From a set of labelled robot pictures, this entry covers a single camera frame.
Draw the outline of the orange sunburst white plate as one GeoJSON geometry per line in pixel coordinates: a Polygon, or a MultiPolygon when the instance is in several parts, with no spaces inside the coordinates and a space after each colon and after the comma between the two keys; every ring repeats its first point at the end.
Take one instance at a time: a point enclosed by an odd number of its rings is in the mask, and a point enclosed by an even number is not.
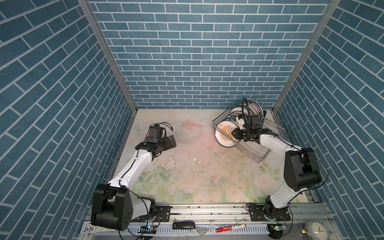
{"type": "Polygon", "coordinates": [[[215,138],[216,141],[225,148],[231,148],[234,147],[239,140],[237,140],[233,135],[232,132],[235,129],[233,129],[231,126],[226,125],[226,124],[218,124],[216,126],[215,130],[215,138]]]}

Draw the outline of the green rim white plate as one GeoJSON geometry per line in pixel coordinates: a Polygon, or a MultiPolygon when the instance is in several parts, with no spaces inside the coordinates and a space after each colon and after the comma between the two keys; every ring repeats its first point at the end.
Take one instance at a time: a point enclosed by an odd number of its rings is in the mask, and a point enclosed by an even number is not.
{"type": "Polygon", "coordinates": [[[244,121],[243,119],[239,119],[238,116],[235,115],[229,115],[225,117],[220,124],[226,124],[231,126],[233,129],[244,129],[244,121]]]}

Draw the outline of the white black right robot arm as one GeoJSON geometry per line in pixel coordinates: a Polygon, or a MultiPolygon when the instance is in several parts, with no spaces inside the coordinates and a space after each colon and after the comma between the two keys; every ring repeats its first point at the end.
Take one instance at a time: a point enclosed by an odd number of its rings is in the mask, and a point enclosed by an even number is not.
{"type": "Polygon", "coordinates": [[[269,220],[282,216],[290,202],[302,192],[322,181],[318,159],[313,149],[291,144],[269,129],[262,129],[243,119],[237,120],[238,128],[231,132],[236,140],[260,144],[278,155],[284,167],[284,182],[266,198],[264,215],[269,220]]]}

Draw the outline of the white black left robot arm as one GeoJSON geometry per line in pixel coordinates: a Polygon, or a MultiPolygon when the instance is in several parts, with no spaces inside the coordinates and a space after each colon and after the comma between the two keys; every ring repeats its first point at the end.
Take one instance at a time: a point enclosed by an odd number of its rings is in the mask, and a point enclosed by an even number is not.
{"type": "Polygon", "coordinates": [[[140,197],[132,188],[155,157],[176,146],[174,136],[139,143],[123,170],[108,183],[95,188],[91,224],[124,231],[132,220],[152,220],[156,212],[155,199],[140,197]]]}

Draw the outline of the black rectangular device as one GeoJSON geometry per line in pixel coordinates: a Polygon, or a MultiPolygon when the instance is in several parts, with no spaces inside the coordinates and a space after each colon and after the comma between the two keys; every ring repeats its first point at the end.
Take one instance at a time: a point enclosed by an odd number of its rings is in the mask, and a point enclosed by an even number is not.
{"type": "Polygon", "coordinates": [[[196,227],[194,222],[174,222],[172,225],[173,230],[194,230],[196,227]]]}

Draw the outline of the left green circuit board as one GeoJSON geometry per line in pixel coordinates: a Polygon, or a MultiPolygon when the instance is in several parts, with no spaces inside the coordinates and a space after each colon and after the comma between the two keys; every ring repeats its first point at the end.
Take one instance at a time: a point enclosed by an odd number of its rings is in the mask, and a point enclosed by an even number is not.
{"type": "Polygon", "coordinates": [[[139,235],[155,235],[157,233],[158,226],[140,226],[139,235]]]}

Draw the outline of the green circuit board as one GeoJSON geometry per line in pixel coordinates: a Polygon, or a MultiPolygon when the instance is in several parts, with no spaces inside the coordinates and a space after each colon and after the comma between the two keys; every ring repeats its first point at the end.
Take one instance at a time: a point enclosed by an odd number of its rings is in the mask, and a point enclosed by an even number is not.
{"type": "Polygon", "coordinates": [[[282,224],[268,224],[268,231],[270,234],[282,235],[287,227],[282,224]]]}
{"type": "Polygon", "coordinates": [[[140,226],[139,235],[155,235],[157,233],[158,226],[140,226]]]}

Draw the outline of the red marker pen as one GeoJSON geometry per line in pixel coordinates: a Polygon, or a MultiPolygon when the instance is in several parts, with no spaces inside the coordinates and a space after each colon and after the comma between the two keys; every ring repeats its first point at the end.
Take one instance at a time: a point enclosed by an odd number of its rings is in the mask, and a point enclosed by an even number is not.
{"type": "Polygon", "coordinates": [[[222,233],[222,232],[228,232],[228,231],[233,231],[236,229],[242,229],[245,228],[247,225],[246,224],[237,224],[233,226],[227,226],[227,227],[221,227],[216,229],[216,233],[222,233]]]}

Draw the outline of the right green circuit board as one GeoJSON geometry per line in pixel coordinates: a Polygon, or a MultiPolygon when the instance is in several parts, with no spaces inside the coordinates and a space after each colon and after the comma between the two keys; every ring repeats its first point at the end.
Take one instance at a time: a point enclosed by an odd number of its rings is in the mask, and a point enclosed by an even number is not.
{"type": "Polygon", "coordinates": [[[268,224],[268,231],[270,234],[282,235],[287,227],[282,224],[268,224]]]}

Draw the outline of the white toothpaste box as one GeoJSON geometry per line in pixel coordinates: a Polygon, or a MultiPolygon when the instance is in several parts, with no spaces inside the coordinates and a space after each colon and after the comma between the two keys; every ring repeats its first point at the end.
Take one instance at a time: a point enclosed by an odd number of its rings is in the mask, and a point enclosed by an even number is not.
{"type": "Polygon", "coordinates": [[[80,230],[80,234],[93,234],[114,231],[103,227],[94,226],[90,221],[84,221],[80,230]]]}

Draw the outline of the white analog clock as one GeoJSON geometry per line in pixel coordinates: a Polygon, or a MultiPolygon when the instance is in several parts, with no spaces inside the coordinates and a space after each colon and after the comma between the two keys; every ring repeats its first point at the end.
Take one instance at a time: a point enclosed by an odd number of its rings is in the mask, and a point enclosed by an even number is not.
{"type": "Polygon", "coordinates": [[[301,232],[308,240],[328,240],[329,232],[325,226],[316,221],[301,222],[301,232]]]}

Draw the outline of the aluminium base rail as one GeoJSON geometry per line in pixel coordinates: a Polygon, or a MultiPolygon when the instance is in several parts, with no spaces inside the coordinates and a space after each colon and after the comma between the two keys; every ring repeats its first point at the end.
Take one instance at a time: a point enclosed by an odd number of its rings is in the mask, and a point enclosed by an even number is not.
{"type": "Polygon", "coordinates": [[[325,204],[291,204],[280,217],[269,220],[261,204],[158,204],[157,216],[145,223],[133,220],[124,231],[80,234],[80,240],[308,240],[301,232],[301,222],[322,223],[329,232],[329,240],[342,236],[325,204]],[[204,236],[194,230],[173,230],[174,222],[194,222],[209,228],[204,236]],[[242,229],[216,233],[217,228],[246,224],[242,229]],[[282,224],[287,228],[282,235],[270,234],[268,224],[282,224]],[[140,226],[158,226],[155,235],[139,235],[140,226]]]}

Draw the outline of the aluminium corner frame post right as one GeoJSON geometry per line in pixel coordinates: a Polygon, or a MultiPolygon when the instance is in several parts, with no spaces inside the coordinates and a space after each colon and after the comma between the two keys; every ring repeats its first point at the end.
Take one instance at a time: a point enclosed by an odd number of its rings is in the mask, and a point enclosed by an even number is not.
{"type": "Polygon", "coordinates": [[[339,6],[341,0],[331,0],[327,4],[320,21],[314,28],[314,31],[309,38],[308,42],[305,45],[305,48],[298,58],[298,61],[296,65],[293,67],[293,70],[290,74],[290,76],[287,79],[287,82],[285,83],[285,86],[282,88],[282,91],[280,95],[278,96],[276,102],[274,103],[272,107],[272,111],[276,113],[280,106],[282,105],[285,97],[287,96],[289,90],[293,86],[294,82],[296,81],[296,78],[298,77],[300,71],[302,70],[304,64],[306,63],[307,59],[309,58],[309,55],[312,53],[316,43],[320,39],[320,36],[322,35],[323,31],[325,30],[328,22],[330,21],[331,17],[335,13],[337,7],[339,6]]]}

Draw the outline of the aluminium corner frame post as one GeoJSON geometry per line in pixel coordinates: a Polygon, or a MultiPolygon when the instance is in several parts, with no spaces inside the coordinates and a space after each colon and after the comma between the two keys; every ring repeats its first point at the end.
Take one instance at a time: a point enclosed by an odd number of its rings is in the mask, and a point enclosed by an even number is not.
{"type": "Polygon", "coordinates": [[[123,76],[121,74],[121,71],[117,65],[117,62],[113,56],[113,53],[108,45],[108,42],[103,34],[103,31],[97,21],[97,18],[96,18],[96,15],[91,7],[91,4],[89,1],[86,1],[86,0],[78,0],[78,3],[106,57],[106,60],[108,62],[108,64],[110,65],[111,67],[111,70],[113,71],[114,73],[114,76],[116,77],[116,80],[119,84],[119,86],[121,87],[123,93],[124,93],[124,96],[130,106],[130,108],[132,109],[134,115],[137,113],[138,109],[133,101],[133,98],[131,96],[131,94],[129,93],[129,90],[127,88],[127,85],[123,79],[123,76]]]}
{"type": "Polygon", "coordinates": [[[272,107],[272,111],[276,113],[280,106],[282,105],[285,97],[287,96],[289,90],[293,86],[294,82],[296,81],[296,78],[298,77],[300,71],[302,70],[304,64],[306,63],[307,59],[309,58],[309,55],[312,53],[316,43],[320,39],[320,36],[322,35],[323,31],[325,30],[328,22],[330,21],[331,17],[335,13],[337,7],[339,6],[341,0],[331,0],[327,4],[320,21],[314,28],[314,31],[309,38],[308,42],[305,45],[305,48],[298,58],[298,61],[296,65],[293,67],[293,70],[290,74],[290,76],[287,79],[287,82],[285,83],[285,86],[282,88],[282,91],[280,95],[278,96],[276,102],[274,103],[272,107]]]}

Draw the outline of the aluminium corner frame post left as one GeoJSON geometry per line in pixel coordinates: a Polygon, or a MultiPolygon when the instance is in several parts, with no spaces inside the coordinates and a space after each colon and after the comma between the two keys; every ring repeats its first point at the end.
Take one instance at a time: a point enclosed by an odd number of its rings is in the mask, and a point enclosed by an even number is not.
{"type": "Polygon", "coordinates": [[[86,1],[86,0],[78,0],[78,3],[106,57],[106,60],[108,62],[108,64],[110,65],[111,67],[111,70],[113,71],[114,73],[114,76],[116,77],[116,80],[119,84],[119,86],[121,87],[123,93],[124,93],[124,96],[130,106],[130,108],[132,109],[134,115],[137,113],[138,109],[133,101],[133,98],[131,96],[131,94],[129,93],[129,90],[127,88],[127,85],[123,79],[123,76],[121,74],[121,71],[117,65],[117,62],[113,56],[113,53],[108,45],[108,42],[103,34],[103,31],[97,21],[97,18],[96,18],[96,15],[91,7],[91,4],[89,1],[86,1]]]}

